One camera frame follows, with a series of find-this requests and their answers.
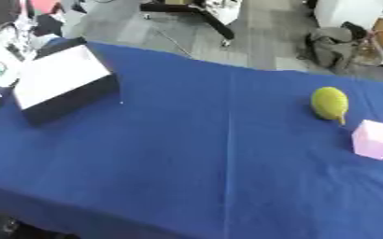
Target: green ball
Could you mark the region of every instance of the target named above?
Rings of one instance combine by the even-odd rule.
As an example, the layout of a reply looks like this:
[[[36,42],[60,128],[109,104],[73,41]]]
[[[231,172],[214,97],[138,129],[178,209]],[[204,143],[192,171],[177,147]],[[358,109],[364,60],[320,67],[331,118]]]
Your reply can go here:
[[[345,115],[348,111],[348,98],[334,87],[317,89],[311,98],[311,106],[315,113],[326,120],[339,120],[341,125],[346,124]]]

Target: floor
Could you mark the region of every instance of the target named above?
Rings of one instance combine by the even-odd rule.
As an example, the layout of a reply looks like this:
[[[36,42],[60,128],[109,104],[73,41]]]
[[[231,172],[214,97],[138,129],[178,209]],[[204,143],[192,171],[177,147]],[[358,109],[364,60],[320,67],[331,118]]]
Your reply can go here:
[[[17,0],[0,1],[2,8]],[[61,0],[69,9],[75,0]],[[303,36],[317,27],[302,0],[244,0],[241,14],[231,24],[236,40],[229,48],[220,46],[222,37],[198,16],[152,13],[145,20],[139,12],[141,0],[86,0],[88,14],[69,10],[66,37],[173,52],[193,59],[265,70],[298,70],[315,74],[331,72],[309,61],[296,59]],[[383,68],[353,64],[345,77],[383,81]]]

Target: white cabinet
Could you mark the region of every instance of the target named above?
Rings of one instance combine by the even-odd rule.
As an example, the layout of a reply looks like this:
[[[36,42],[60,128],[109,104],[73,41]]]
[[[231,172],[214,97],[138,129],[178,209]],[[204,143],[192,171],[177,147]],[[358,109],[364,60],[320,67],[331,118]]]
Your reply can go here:
[[[372,29],[382,13],[383,0],[319,0],[315,8],[320,27],[338,27],[350,21]]]

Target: chair leg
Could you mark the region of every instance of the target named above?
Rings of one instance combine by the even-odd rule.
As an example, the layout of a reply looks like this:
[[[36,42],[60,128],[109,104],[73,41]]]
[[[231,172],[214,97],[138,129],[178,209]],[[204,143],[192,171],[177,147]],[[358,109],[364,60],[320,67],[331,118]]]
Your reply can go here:
[[[226,40],[233,40],[235,38],[235,33],[222,22],[220,22],[217,18],[215,18],[208,11],[199,11],[200,15],[209,23],[218,33],[223,35]]]
[[[193,12],[193,9],[187,5],[169,5],[150,2],[141,4],[139,7],[141,11],[151,12]]]
[[[202,10],[198,7],[190,7],[187,5],[167,5],[158,2],[150,2],[140,5],[141,11],[147,12],[190,12],[201,15],[207,23],[209,23],[218,33],[225,37],[224,43],[222,46],[229,46],[230,41],[235,38],[234,32],[215,18],[210,12]]]

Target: foam cube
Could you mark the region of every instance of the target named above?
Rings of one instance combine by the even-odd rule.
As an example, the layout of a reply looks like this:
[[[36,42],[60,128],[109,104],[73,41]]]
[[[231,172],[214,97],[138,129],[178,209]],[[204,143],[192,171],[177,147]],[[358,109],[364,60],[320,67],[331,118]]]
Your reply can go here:
[[[363,120],[352,139],[356,154],[383,161],[383,123]]]

